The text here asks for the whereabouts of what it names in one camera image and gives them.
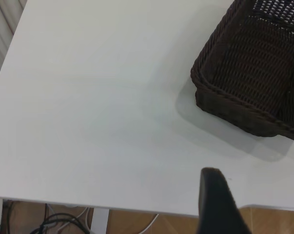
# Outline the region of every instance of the white table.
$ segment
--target white table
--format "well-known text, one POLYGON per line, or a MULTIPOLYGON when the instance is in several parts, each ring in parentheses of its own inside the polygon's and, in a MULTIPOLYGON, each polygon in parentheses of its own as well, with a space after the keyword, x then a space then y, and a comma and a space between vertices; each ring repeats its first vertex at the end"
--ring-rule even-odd
POLYGON ((294 142, 195 105, 232 0, 29 0, 0 72, 0 197, 197 215, 200 170, 239 207, 294 210, 294 142))

